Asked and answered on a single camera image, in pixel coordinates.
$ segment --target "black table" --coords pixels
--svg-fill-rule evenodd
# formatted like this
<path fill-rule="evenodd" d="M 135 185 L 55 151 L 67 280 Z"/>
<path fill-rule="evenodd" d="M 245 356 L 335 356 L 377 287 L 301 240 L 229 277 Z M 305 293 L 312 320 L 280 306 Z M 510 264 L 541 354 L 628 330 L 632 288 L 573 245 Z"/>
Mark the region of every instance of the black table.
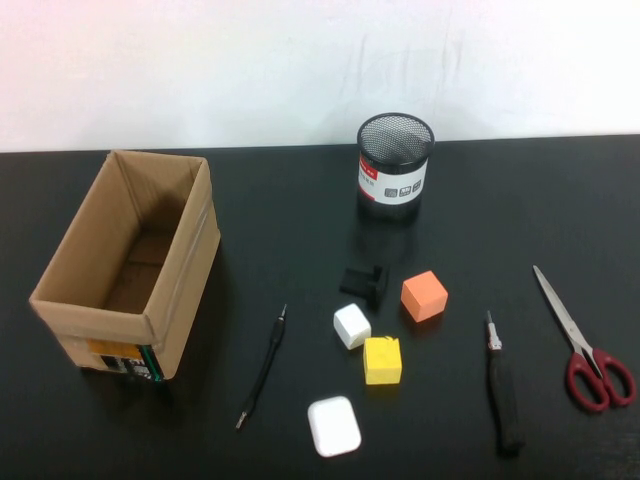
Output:
<path fill-rule="evenodd" d="M 640 137 L 440 143 L 408 226 L 356 215 L 355 146 L 174 153 L 209 159 L 222 245 L 178 375 L 161 387 L 81 373 L 27 304 L 106 152 L 0 156 L 0 477 L 640 477 L 638 402 L 589 415 L 571 401 L 571 350 L 531 271 L 594 346 L 640 372 Z M 338 292 L 344 268 L 380 262 L 390 286 L 365 313 L 375 335 L 400 338 L 404 369 L 398 387 L 367 388 L 362 351 L 343 347 L 332 319 L 354 301 Z M 401 283 L 428 269 L 449 303 L 416 328 Z M 282 347 L 238 435 L 285 302 Z M 515 459 L 496 453 L 487 308 L 527 436 Z M 340 394 L 363 442 L 327 460 L 307 407 Z"/>

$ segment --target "screwdriver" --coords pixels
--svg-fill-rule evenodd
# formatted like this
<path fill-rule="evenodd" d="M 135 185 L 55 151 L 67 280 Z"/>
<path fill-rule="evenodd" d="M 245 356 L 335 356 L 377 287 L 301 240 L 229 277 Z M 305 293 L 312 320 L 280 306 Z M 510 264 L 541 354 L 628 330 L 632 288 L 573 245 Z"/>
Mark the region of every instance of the screwdriver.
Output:
<path fill-rule="evenodd" d="M 247 401 L 244 402 L 242 413 L 240 414 L 238 423 L 236 423 L 236 431 L 240 431 L 245 420 L 251 416 L 251 414 L 253 413 L 253 409 L 256 408 L 258 397 L 260 396 L 260 392 L 262 391 L 264 382 L 267 379 L 267 374 L 269 373 L 269 369 L 271 368 L 271 364 L 273 363 L 273 357 L 275 357 L 276 350 L 278 350 L 280 342 L 282 341 L 282 337 L 284 336 L 284 320 L 286 317 L 287 305 L 285 304 L 284 308 L 282 309 L 282 313 L 273 324 L 273 329 L 271 330 L 271 338 L 269 339 L 269 350 L 267 351 L 267 356 L 264 359 L 262 369 L 260 370 L 260 374 L 258 375 L 256 383 L 253 385 L 253 389 L 249 394 L 249 398 L 247 398 Z"/>
<path fill-rule="evenodd" d="M 498 338 L 496 326 L 489 311 L 487 311 L 487 330 L 489 332 L 489 385 L 498 414 L 500 447 L 504 453 L 513 455 L 524 446 L 524 437 L 518 423 L 511 369 L 502 352 L 502 342 Z"/>

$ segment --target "mesh pen holder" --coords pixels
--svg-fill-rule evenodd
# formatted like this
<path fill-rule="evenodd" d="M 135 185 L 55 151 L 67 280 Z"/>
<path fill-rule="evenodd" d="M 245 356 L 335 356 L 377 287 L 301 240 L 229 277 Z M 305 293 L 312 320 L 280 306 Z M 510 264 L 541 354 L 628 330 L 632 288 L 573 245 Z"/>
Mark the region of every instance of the mesh pen holder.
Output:
<path fill-rule="evenodd" d="M 415 215 L 434 145 L 431 128 L 412 115 L 384 113 L 367 120 L 358 131 L 361 209 L 382 219 Z"/>

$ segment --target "red scissors handle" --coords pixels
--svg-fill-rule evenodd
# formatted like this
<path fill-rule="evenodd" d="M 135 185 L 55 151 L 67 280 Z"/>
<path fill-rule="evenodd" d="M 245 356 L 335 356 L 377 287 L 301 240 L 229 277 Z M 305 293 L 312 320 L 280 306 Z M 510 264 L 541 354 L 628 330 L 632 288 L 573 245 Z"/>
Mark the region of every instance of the red scissors handle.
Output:
<path fill-rule="evenodd" d="M 624 366 L 624 364 L 609 355 L 607 352 L 603 352 L 599 348 L 593 349 L 593 359 L 596 361 L 596 365 L 602 372 L 602 384 L 609 394 L 611 403 L 617 407 L 624 407 L 633 402 L 636 398 L 636 382 L 633 380 L 631 372 Z M 622 379 L 623 387 L 626 395 L 620 395 L 607 373 L 607 368 L 616 372 L 616 374 Z"/>
<path fill-rule="evenodd" d="M 585 397 L 576 385 L 576 377 L 582 375 L 587 385 L 593 390 L 598 403 Z M 567 385 L 573 398 L 590 412 L 602 412 L 609 406 L 609 395 L 600 377 L 592 370 L 587 360 L 580 354 L 573 352 L 567 367 Z"/>

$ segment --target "yellow cube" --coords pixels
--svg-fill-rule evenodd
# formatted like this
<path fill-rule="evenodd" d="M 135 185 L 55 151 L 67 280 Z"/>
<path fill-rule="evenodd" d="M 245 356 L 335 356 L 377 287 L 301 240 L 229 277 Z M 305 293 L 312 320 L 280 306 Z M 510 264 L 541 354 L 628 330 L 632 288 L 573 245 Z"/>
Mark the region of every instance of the yellow cube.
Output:
<path fill-rule="evenodd" d="M 371 337 L 364 341 L 364 379 L 367 385 L 400 383 L 402 357 L 400 341 Z"/>

